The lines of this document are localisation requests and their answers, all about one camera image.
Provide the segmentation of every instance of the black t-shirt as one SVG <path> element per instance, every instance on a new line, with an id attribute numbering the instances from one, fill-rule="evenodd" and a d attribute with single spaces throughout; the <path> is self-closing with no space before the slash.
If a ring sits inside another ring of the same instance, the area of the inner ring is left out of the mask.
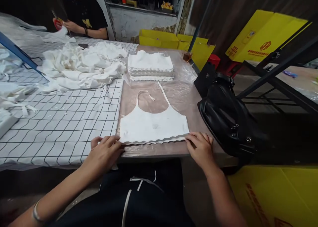
<path id="1" fill-rule="evenodd" d="M 63 0 L 68 19 L 81 27 L 98 30 L 106 28 L 103 10 L 96 0 Z"/>

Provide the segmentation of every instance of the hand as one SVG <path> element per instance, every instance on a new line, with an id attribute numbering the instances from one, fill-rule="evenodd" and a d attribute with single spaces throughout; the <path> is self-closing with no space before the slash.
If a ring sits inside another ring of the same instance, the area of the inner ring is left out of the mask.
<path id="1" fill-rule="evenodd" d="M 81 26 L 77 25 L 76 23 L 67 20 L 67 22 L 63 22 L 64 26 L 67 30 L 72 31 L 74 33 L 80 33 Z"/>
<path id="2" fill-rule="evenodd" d="M 60 30 L 62 28 L 62 24 L 60 21 L 58 21 L 56 18 L 53 18 L 53 23 L 55 25 L 55 21 L 56 21 L 56 29 Z"/>
<path id="3" fill-rule="evenodd" d="M 79 169 L 91 182 L 108 172 L 124 152 L 119 139 L 118 136 L 105 136 L 93 138 L 90 142 L 91 151 Z"/>
<path id="4" fill-rule="evenodd" d="M 191 132 L 186 136 L 185 141 L 191 157 L 204 172 L 216 165 L 212 153 L 212 137 L 209 137 L 205 133 Z"/>

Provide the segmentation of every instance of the grid tablecloth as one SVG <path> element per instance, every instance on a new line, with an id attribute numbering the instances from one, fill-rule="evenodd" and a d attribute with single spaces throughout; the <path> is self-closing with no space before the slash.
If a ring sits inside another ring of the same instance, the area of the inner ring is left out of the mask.
<path id="1" fill-rule="evenodd" d="M 90 46 L 100 39 L 76 37 L 77 43 Z M 121 44 L 128 52 L 138 44 Z M 62 43 L 43 43 L 24 47 L 31 57 L 40 57 L 47 50 L 61 49 Z M 40 59 L 34 61 L 41 65 Z M 24 69 L 10 76 L 10 82 L 20 84 L 46 83 L 46 79 L 33 69 Z M 38 166 L 69 168 L 81 164 L 90 152 L 90 141 L 96 136 L 115 135 L 122 80 L 115 79 L 99 89 L 43 94 L 35 90 L 20 102 L 39 110 L 29 111 L 24 118 L 19 107 L 10 112 L 19 121 L 0 139 L 0 171 L 5 169 L 27 170 Z"/>

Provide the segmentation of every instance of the black handbag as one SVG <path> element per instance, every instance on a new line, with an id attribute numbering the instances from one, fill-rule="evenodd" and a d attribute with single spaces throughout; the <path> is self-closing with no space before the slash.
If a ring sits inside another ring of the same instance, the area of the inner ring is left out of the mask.
<path id="1" fill-rule="evenodd" d="M 246 164 L 257 151 L 271 146 L 256 119 L 235 97 L 232 78 L 216 73 L 207 63 L 194 84 L 203 98 L 198 103 L 200 114 L 227 154 Z"/>

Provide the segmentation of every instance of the red stool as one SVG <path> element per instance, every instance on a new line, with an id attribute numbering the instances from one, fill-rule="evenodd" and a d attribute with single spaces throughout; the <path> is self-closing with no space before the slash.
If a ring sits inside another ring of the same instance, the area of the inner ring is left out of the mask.
<path id="1" fill-rule="evenodd" d="M 213 64 L 215 66 L 215 69 L 218 67 L 219 63 L 220 63 L 220 58 L 215 55 L 215 54 L 211 54 L 209 59 L 208 59 L 208 62 L 210 62 L 211 64 Z"/>
<path id="2" fill-rule="evenodd" d="M 225 75 L 229 77 L 234 77 L 241 70 L 242 63 L 231 61 L 228 68 L 225 71 Z"/>

